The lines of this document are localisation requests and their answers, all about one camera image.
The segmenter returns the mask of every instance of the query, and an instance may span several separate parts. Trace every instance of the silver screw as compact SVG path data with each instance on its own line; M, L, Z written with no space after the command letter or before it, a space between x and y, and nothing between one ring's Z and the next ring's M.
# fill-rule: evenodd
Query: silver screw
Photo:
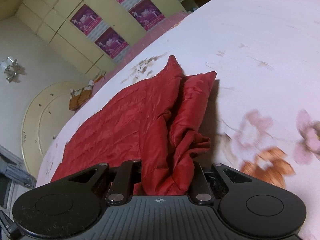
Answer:
M115 194L111 194L109 196L109 200L114 201L114 202L118 202L124 199L124 196L118 193Z
M201 202L209 201L212 199L212 197L209 194L198 194L196 198Z

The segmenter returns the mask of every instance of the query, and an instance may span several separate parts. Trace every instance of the gray ribbed plate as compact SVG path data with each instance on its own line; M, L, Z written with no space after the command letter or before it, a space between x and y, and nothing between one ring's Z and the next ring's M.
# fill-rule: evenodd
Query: gray ribbed plate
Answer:
M31 240L24 236L22 240ZM228 229L210 207L187 196L133 196L109 207L93 227L70 240L245 240Z

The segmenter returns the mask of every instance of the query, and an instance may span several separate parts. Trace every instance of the red puffer jacket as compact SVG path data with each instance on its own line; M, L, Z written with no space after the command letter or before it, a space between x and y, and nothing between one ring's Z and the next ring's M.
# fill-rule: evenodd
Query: red puffer jacket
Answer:
M115 167L141 159L145 194L185 194L194 174L192 158L210 148L209 138L197 131L215 77L184 77L170 56L158 75L121 90L81 125L52 181L101 162Z

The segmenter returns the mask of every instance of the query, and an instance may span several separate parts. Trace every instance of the wall sconce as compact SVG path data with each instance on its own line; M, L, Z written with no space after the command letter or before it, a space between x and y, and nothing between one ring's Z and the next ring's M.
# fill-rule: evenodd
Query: wall sconce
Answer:
M7 61L1 62L1 68L4 69L4 73L7 74L7 81L9 83L19 74L18 71L21 66L17 63L17 60L13 60L12 57L8 57Z

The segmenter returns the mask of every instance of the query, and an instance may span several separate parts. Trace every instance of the white floral bed sheet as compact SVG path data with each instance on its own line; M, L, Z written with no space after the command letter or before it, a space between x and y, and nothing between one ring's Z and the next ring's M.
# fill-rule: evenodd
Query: white floral bed sheet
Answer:
M300 231L320 240L320 0L212 0L144 49L75 114L50 146L37 186L49 183L78 127L121 89L175 55L186 75L217 72L200 131L225 163L295 193Z

